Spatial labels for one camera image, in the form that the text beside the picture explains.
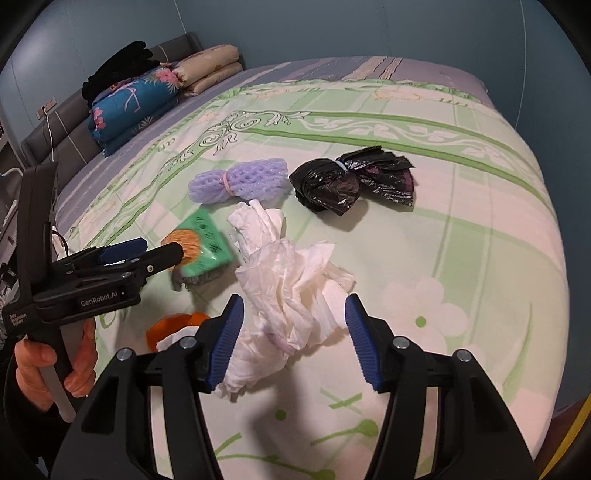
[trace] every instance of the folded quilt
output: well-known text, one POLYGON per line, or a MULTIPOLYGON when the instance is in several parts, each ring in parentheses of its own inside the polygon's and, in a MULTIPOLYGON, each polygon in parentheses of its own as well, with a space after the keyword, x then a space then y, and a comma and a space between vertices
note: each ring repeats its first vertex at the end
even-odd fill
POLYGON ((117 150, 123 147, 123 145, 125 145, 129 140, 131 140, 133 137, 139 134, 142 130, 148 128, 166 112, 168 112, 170 109, 174 108, 177 105, 178 98, 173 98, 172 100, 168 101, 163 106, 158 108, 154 113, 141 119, 138 123, 125 130, 121 135, 118 135, 113 140, 109 140, 108 142, 99 141, 98 143, 100 147, 103 149, 103 155, 105 157, 108 157, 109 155, 115 153, 117 150))
POLYGON ((172 100, 179 82, 173 72, 158 67, 129 82, 92 107, 89 128, 97 142, 108 142, 172 100))
POLYGON ((186 87, 201 80, 211 72, 237 61, 239 56, 236 47, 218 45, 181 60, 173 72, 181 81, 181 86, 186 87))
POLYGON ((226 65, 219 70, 215 70, 211 72, 206 77, 202 78, 201 80, 196 81, 189 85, 185 91, 183 92, 183 96, 190 97, 199 95, 203 91, 207 90, 210 87, 222 82, 223 80, 230 78, 232 75, 236 75, 238 72, 242 71, 242 65, 240 65, 237 61, 231 63, 230 65, 226 65))

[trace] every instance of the wall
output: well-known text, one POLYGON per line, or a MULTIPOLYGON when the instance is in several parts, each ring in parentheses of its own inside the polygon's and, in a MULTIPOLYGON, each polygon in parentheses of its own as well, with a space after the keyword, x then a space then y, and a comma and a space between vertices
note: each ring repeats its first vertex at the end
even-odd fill
POLYGON ((54 0, 0 72, 0 118, 13 149, 38 125, 43 104, 64 101, 117 50, 182 33, 173 0, 54 0))
POLYGON ((521 99, 519 0, 177 0, 204 47, 234 43, 247 67, 331 56, 392 55, 482 80, 511 124, 521 99))
POLYGON ((527 72, 517 131, 542 167, 569 275, 569 351, 560 407, 591 391, 591 76, 546 9, 536 0, 523 0, 523 6, 527 72))

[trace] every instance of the rubber band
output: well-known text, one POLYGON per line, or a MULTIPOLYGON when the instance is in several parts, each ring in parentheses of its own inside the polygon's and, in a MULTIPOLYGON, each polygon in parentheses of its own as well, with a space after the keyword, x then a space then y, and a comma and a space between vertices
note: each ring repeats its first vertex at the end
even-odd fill
POLYGON ((230 183, 228 182, 228 171, 227 170, 222 175, 222 182, 223 182, 223 187, 226 189, 226 192, 228 192, 228 194, 230 196, 235 197, 236 195, 234 195, 234 192, 230 188, 230 183))
POLYGON ((335 162, 344 171, 349 171, 349 169, 347 167, 345 167, 345 164, 343 162, 341 162, 340 160, 333 160, 333 162, 335 162))

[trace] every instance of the finger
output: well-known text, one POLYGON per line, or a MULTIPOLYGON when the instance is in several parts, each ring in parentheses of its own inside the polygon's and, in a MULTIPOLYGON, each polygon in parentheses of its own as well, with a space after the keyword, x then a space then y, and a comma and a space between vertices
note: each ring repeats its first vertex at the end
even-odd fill
POLYGON ((95 320, 89 319, 84 323, 84 335, 80 341, 78 351, 72 362, 74 372, 85 376, 89 370, 93 369, 98 360, 95 341, 95 320))
POLYGON ((25 338, 14 346, 14 358, 19 368, 31 369, 52 366, 57 355, 50 346, 25 338))
POLYGON ((84 322, 84 336, 95 339, 96 322, 94 318, 88 319, 84 322))
POLYGON ((79 398, 88 395, 95 384, 95 379, 96 373, 95 371, 92 371, 90 377, 86 380, 86 382, 80 388, 72 392, 72 396, 79 398))
POLYGON ((17 362, 19 386, 29 385, 33 390, 46 392, 47 386, 38 367, 50 367, 57 359, 53 348, 28 339, 19 341, 14 346, 14 358, 17 362))
POLYGON ((29 401, 41 411, 49 410, 51 405, 53 405, 53 397, 45 386, 45 383, 37 386, 31 385, 23 378, 20 368, 17 368, 16 376, 18 388, 21 390, 25 398, 29 399, 29 401))
POLYGON ((92 351, 86 359, 87 364, 82 371, 74 370, 70 375, 66 377, 64 381, 64 387, 69 392, 75 392, 79 388, 82 388, 88 379, 95 374, 95 365, 98 354, 96 350, 92 351))

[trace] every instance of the handle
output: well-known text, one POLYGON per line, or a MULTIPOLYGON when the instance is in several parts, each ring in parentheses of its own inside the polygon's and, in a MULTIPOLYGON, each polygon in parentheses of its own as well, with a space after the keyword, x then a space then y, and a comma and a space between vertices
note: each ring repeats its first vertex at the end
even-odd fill
POLYGON ((74 398, 70 392, 64 388, 64 380, 72 373, 72 363, 70 362, 70 355, 68 350, 72 353, 77 351, 77 346, 82 340, 82 326, 84 320, 67 325, 65 330, 67 335, 62 336, 62 331, 59 327, 43 326, 28 334, 29 340, 39 343, 45 343, 52 347, 57 354, 57 361, 53 367, 41 368, 41 376, 51 392, 57 408, 60 410, 60 415, 64 421, 72 423, 76 412, 80 410, 85 398, 74 398))

